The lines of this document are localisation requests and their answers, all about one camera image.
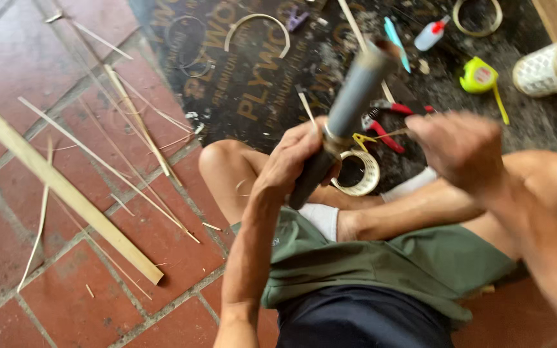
hand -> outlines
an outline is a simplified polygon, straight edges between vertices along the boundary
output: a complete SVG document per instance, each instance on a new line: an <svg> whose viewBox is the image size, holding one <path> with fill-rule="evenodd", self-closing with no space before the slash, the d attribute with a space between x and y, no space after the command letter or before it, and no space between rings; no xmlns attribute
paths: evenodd
<svg viewBox="0 0 557 348"><path fill-rule="evenodd" d="M296 179L302 173L305 160L314 155L322 146L321 127L326 124L327 117L315 119L291 128L283 135L280 143L274 148L264 169L259 173L252 192L270 189L277 196L283 198L293 191ZM338 175L335 166L329 171L322 185L328 185L333 176Z"/></svg>
<svg viewBox="0 0 557 348"><path fill-rule="evenodd" d="M465 111L410 116L406 125L429 165L451 184L474 196L497 191L506 173L499 125Z"/></svg>

leg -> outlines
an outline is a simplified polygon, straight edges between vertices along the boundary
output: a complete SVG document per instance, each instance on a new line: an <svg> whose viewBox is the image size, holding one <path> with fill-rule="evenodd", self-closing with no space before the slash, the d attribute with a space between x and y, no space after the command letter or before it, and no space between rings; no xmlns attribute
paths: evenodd
<svg viewBox="0 0 557 348"><path fill-rule="evenodd" d="M505 155L504 164L511 173L522 177L526 186L544 204L557 212L556 153L536 150L516 152ZM510 238L495 218L445 180L438 180L383 206L341 211L337 234L339 240L383 240L420 228L460 222L508 256L517 258Z"/></svg>
<svg viewBox="0 0 557 348"><path fill-rule="evenodd" d="M205 147L199 159L199 171L214 199L230 224L242 219L252 184L264 168L268 155L253 150L237 140L221 140ZM236 186L242 180L236 192ZM378 206L381 197L352 197L327 186L318 188L309 202L339 209L365 209Z"/></svg>

knee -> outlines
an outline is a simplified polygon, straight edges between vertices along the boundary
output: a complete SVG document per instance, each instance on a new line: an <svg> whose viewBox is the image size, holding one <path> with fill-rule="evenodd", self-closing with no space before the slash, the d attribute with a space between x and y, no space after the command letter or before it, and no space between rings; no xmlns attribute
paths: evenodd
<svg viewBox="0 0 557 348"><path fill-rule="evenodd" d="M504 156L504 165L523 177L546 175L557 183L557 152L524 150Z"/></svg>
<svg viewBox="0 0 557 348"><path fill-rule="evenodd" d="M238 140L219 140L204 147L199 155L199 171L201 175L215 171L221 163L229 162L230 157L239 154L239 151L245 147Z"/></svg>

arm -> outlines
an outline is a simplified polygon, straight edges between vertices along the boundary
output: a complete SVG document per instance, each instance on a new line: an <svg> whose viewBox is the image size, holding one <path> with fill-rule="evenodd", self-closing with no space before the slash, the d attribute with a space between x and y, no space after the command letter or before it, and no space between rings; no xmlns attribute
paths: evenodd
<svg viewBox="0 0 557 348"><path fill-rule="evenodd" d="M557 309L557 215L504 173L498 191L478 198L514 237L538 287Z"/></svg>
<svg viewBox="0 0 557 348"><path fill-rule="evenodd" d="M456 113L406 122L429 164L510 233L538 287L557 310L557 215L504 168L499 126Z"/></svg>
<svg viewBox="0 0 557 348"><path fill-rule="evenodd" d="M288 130L253 185L223 276L219 333L214 347L257 347L259 301L270 269L274 228L304 161L321 147L311 122Z"/></svg>

red bottle cap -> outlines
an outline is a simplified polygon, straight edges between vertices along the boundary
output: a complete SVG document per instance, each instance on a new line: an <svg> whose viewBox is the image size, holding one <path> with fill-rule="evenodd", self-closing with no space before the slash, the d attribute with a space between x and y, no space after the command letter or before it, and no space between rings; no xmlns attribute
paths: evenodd
<svg viewBox="0 0 557 348"><path fill-rule="evenodd" d="M435 22L435 24L431 28L431 32L434 33L434 34L437 34L437 33L439 33L440 30L444 29L445 26L446 26L446 23L444 23L441 20L439 22Z"/></svg>

